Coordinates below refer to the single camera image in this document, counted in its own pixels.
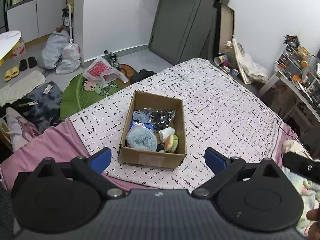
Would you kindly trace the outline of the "person's hand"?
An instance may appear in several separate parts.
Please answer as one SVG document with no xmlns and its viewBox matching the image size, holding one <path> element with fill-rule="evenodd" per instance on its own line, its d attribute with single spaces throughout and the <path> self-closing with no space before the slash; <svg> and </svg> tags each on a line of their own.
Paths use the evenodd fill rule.
<svg viewBox="0 0 320 240">
<path fill-rule="evenodd" d="M 320 227 L 319 227 L 319 217 L 320 208 L 310 210 L 307 212 L 306 217 L 308 220 L 313 221 L 308 231 L 308 239 L 319 240 L 320 239 Z"/>
</svg>

